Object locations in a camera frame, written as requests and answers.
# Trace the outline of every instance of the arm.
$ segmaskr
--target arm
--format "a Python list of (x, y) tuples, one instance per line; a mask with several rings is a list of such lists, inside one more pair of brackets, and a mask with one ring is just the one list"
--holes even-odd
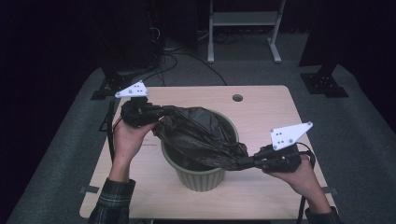
[(309, 204), (305, 210), (308, 222), (315, 223), (341, 223), (334, 207), (330, 207), (318, 179), (306, 155), (301, 156), (302, 163), (294, 173), (270, 173), (287, 182), (298, 194), (303, 195)]
[(118, 120), (114, 129), (115, 156), (99, 200), (88, 223), (128, 223), (129, 204), (135, 182), (129, 178), (130, 164), (155, 123), (134, 128)]

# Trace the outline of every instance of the dark background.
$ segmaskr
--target dark background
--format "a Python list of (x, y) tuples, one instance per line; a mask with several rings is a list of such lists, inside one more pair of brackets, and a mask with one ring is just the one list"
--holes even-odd
[[(194, 27), (206, 27), (207, 1), (198, 1), (197, 5), (195, 1), (173, 0), (165, 6), (164, 2), (155, 4), (156, 19), (169, 35), (177, 36), (166, 27), (166, 24), (168, 28), (174, 27), (175, 21), (169, 14), (194, 15), (197, 20), (189, 18)], [(237, 3), (217, 0), (216, 7), (225, 11), (276, 7), (276, 1)], [(97, 52), (103, 52), (111, 60), (117, 58), (108, 43), (103, 42), (96, 20), (91, 17), (92, 7), (88, 6), (85, 1), (59, 0), (1, 3), (0, 169), (6, 197), (1, 203), (0, 222), (7, 220), (23, 194), (84, 81), (97, 67), (107, 66), (104, 62), (108, 61), (98, 58)], [(169, 8), (177, 10), (171, 13)], [(393, 130), (396, 130), (393, 116), (396, 22), (392, 17), (395, 9), (390, 1), (380, 4), (373, 0), (288, 1), (281, 25), (281, 32), (310, 33), (301, 61), (303, 66), (322, 64), (328, 50), (336, 48), (339, 63), (356, 77)]]

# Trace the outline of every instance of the hole in table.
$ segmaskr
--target hole in table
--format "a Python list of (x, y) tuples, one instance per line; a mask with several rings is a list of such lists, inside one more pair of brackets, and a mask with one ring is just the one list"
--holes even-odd
[(235, 102), (241, 102), (243, 99), (244, 99), (244, 97), (243, 97), (242, 95), (240, 95), (240, 94), (235, 94), (235, 95), (233, 96), (233, 100), (234, 100)]

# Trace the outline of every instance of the black cable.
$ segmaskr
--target black cable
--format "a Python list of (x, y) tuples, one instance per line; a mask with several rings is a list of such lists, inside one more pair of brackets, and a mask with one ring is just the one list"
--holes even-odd
[(110, 158), (111, 161), (114, 161), (114, 136), (113, 136), (113, 113), (114, 113), (114, 104), (116, 101), (116, 97), (111, 99), (110, 104), (108, 105), (107, 111), (107, 141), (108, 141), (108, 149), (110, 150)]
[(156, 71), (155, 74), (157, 75), (157, 78), (163, 83), (161, 86), (162, 87), (165, 86), (165, 80), (163, 79), (162, 71), (158, 71), (157, 69), (155, 71)]
[[(172, 65), (170, 68), (167, 68), (167, 69), (165, 69), (165, 70), (161, 70), (161, 73), (167, 72), (167, 71), (169, 71), (169, 70), (175, 68), (176, 65), (177, 65), (177, 58), (176, 58), (176, 57), (174, 57), (174, 56), (172, 56), (172, 55), (170, 55), (170, 54), (164, 54), (163, 56), (169, 56), (169, 57), (175, 59), (175, 64)], [(156, 73), (154, 73), (154, 74), (149, 75), (148, 77), (146, 77), (145, 79), (143, 79), (143, 82), (145, 82), (147, 79), (149, 79), (149, 78), (151, 78), (151, 77), (157, 76), (158, 74), (159, 74), (159, 72), (156, 72)]]
[[(307, 146), (306, 144), (304, 144), (304, 143), (296, 142), (296, 144), (303, 145), (303, 146), (305, 146), (308, 149), (307, 151), (300, 152), (300, 155), (309, 156), (309, 162), (311, 163), (312, 169), (314, 169), (317, 159), (315, 157), (315, 154), (312, 152), (311, 148), (309, 146)], [(301, 196), (300, 208), (299, 208), (299, 211), (298, 211), (298, 217), (297, 217), (297, 220), (296, 220), (296, 224), (301, 224), (301, 222), (303, 220), (305, 201), (306, 201), (305, 197)]]
[(157, 77), (163, 82), (163, 87), (166, 86), (165, 84), (165, 77), (163, 76), (163, 70), (160, 67), (160, 74), (157, 75)]
[(192, 57), (192, 58), (195, 58), (196, 60), (200, 61), (201, 63), (203, 63), (204, 65), (206, 65), (208, 68), (210, 68), (213, 72), (215, 72), (215, 73), (219, 76), (219, 78), (221, 78), (221, 80), (223, 81), (224, 86), (228, 86), (228, 85), (227, 85), (227, 82), (224, 80), (224, 78), (221, 76), (221, 74), (220, 74), (218, 71), (216, 71), (214, 68), (212, 68), (209, 64), (207, 64), (206, 62), (204, 62), (204, 60), (202, 60), (202, 59), (200, 59), (200, 58), (198, 58), (198, 57), (196, 57), (196, 56), (194, 56), (194, 55), (192, 55), (192, 54), (188, 54), (188, 53), (172, 53), (172, 54), (188, 55), (188, 56), (190, 56), (190, 57)]
[(242, 34), (239, 34), (241, 37), (238, 39), (234, 35), (226, 35), (226, 34), (218, 34), (215, 35), (215, 39), (213, 40), (213, 43), (219, 44), (219, 45), (231, 45), (236, 42), (242, 41), (244, 39), (244, 36)]
[[(209, 36), (209, 33), (208, 33), (208, 31), (205, 31), (206, 32), (206, 34), (204, 34), (204, 35), (202, 35), (202, 36), (198, 36), (198, 40), (197, 40), (197, 42), (195, 43), (195, 46), (198, 46), (198, 45), (202, 45), (202, 44), (207, 44), (207, 42), (206, 43), (204, 43), (202, 40), (205, 40), (208, 36)], [(172, 52), (174, 52), (174, 51), (178, 51), (178, 50), (180, 50), (180, 49), (184, 49), (184, 48), (186, 48), (188, 45), (180, 45), (180, 46), (177, 46), (177, 47), (174, 47), (174, 48), (164, 48), (163, 50), (166, 52), (166, 53), (172, 53)]]

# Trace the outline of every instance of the plaid shirt sleeve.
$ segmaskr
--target plaid shirt sleeve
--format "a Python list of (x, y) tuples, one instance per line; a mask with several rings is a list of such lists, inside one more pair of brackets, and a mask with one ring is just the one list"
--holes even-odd
[(129, 204), (134, 192), (134, 180), (129, 183), (107, 179), (99, 200), (88, 219), (89, 224), (127, 224)]
[(344, 224), (338, 216), (337, 209), (332, 206), (332, 211), (327, 214), (313, 214), (310, 209), (305, 210), (309, 224)]

